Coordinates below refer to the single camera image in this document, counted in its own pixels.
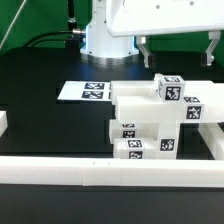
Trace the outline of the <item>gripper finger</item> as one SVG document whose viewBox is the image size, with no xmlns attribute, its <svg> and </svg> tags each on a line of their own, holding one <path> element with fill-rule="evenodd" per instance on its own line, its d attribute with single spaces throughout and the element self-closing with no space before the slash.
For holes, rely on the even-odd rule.
<svg viewBox="0 0 224 224">
<path fill-rule="evenodd" d="M 144 65 L 146 68 L 153 68 L 155 66 L 154 55 L 147 45 L 147 38 L 145 36 L 137 37 L 137 47 L 144 57 Z"/>
<path fill-rule="evenodd" d="M 201 64 L 203 66 L 211 66 L 214 61 L 213 52 L 218 45 L 221 37 L 221 31 L 209 31 L 208 39 L 210 40 L 210 44 L 205 52 L 201 54 Z"/>
</svg>

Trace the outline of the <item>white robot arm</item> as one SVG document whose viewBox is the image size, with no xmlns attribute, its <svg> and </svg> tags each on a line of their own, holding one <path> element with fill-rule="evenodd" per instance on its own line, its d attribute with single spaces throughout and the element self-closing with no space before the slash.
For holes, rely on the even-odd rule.
<svg viewBox="0 0 224 224">
<path fill-rule="evenodd" d="M 209 66 L 224 31 L 224 0 L 92 0 L 83 57 L 122 64 L 138 54 L 153 65 L 146 40 L 152 35 L 206 31 L 211 43 L 202 56 Z"/>
</svg>

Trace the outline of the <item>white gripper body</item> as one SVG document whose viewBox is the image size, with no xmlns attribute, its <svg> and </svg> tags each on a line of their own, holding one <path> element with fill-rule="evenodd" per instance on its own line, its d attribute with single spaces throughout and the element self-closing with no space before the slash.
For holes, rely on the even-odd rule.
<svg viewBox="0 0 224 224">
<path fill-rule="evenodd" d="M 224 0 L 106 0 L 112 36 L 224 30 Z"/>
</svg>

